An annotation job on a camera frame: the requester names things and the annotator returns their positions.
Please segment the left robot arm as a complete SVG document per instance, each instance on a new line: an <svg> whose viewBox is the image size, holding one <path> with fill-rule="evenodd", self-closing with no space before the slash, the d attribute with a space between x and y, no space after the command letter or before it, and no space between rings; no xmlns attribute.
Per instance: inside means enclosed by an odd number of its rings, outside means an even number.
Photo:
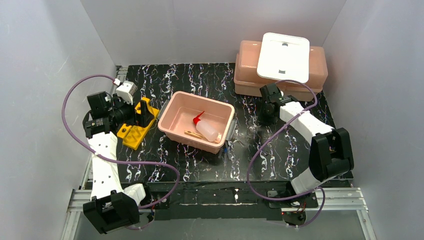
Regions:
<svg viewBox="0 0 424 240"><path fill-rule="evenodd" d="M90 110L82 125L92 154L93 183L90 201L83 213L100 234L128 227L140 221L139 204L146 197L143 184L122 187L115 162L119 126L134 123L132 93L102 91L87 96Z"/></svg>

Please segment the yellow test tube rack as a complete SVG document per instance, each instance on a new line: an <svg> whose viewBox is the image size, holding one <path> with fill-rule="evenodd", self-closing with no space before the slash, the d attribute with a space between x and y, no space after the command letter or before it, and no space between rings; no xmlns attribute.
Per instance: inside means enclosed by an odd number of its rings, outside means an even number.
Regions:
<svg viewBox="0 0 424 240"><path fill-rule="evenodd" d="M148 101L148 109L150 111L150 124L147 127L140 127L137 125L123 124L117 132L117 137L122 139L122 144L133 150L137 150L141 142L145 138L147 132L153 126L157 119L160 110L151 106L151 99L142 97L141 101Z"/></svg>

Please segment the white squeeze bottle red cap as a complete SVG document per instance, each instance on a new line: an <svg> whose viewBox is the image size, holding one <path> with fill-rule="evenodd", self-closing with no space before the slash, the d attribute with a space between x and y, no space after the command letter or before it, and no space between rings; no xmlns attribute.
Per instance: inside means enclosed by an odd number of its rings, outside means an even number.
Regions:
<svg viewBox="0 0 424 240"><path fill-rule="evenodd" d="M204 111L202 111L200 114L194 117L192 121L195 125L196 130L200 134L202 134L209 141L214 141L217 138L219 132L208 122L201 119L201 116L203 114L204 114Z"/></svg>

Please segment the blue capped plastic pipette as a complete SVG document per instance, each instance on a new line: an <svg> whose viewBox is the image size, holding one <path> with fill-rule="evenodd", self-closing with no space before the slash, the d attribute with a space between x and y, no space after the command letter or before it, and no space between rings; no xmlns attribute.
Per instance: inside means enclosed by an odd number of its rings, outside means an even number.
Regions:
<svg viewBox="0 0 424 240"><path fill-rule="evenodd" d="M222 156L223 156L223 162L226 164L229 160L227 148L223 149Z"/></svg>

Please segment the pink plastic bin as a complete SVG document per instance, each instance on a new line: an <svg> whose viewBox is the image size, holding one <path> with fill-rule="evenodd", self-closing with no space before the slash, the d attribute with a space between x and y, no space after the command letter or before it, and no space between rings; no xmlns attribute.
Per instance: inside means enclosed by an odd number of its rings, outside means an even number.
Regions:
<svg viewBox="0 0 424 240"><path fill-rule="evenodd" d="M172 141L217 154L234 114L229 103L177 91L162 111L158 128Z"/></svg>

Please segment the white rectangular lid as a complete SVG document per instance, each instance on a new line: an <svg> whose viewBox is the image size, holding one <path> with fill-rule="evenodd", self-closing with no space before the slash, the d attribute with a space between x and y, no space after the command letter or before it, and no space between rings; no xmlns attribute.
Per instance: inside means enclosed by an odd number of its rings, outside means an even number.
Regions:
<svg viewBox="0 0 424 240"><path fill-rule="evenodd" d="M306 83L309 57L307 38L267 32L262 38L256 72L265 79Z"/></svg>

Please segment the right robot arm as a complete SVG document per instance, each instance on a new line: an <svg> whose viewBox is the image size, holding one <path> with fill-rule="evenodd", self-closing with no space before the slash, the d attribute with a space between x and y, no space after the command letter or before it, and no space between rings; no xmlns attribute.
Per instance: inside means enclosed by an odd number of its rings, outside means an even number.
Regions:
<svg viewBox="0 0 424 240"><path fill-rule="evenodd" d="M350 134L313 116L292 95L283 95L275 83L260 88L262 115L289 123L309 143L308 167L287 185L279 197L293 199L354 169Z"/></svg>

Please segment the wooden stick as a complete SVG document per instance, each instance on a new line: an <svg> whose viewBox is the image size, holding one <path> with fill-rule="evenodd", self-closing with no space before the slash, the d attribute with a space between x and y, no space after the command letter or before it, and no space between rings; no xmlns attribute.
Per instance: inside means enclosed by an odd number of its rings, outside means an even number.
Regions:
<svg viewBox="0 0 424 240"><path fill-rule="evenodd" d="M193 132L193 131L189 131L189 130L185 130L184 131L184 134L185 135L188 135L188 136L191 136L191 137L194 137L194 138L197 138L197 139L200 139L200 140L204 140L204 141L208 141L208 142L211 142L211 143L215 143L215 144L218 144L221 141L221 139L222 139L222 135L220 133L217 135L217 138L214 141L209 141L202 134L197 133L197 132Z"/></svg>

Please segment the clear glass beaker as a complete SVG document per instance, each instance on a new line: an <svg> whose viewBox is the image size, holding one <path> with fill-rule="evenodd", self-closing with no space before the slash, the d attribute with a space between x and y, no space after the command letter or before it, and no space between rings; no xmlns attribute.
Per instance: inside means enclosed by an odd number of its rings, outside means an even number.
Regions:
<svg viewBox="0 0 424 240"><path fill-rule="evenodd" d="M256 134L261 127L259 118L257 116L251 116L247 121L247 131L249 134Z"/></svg>

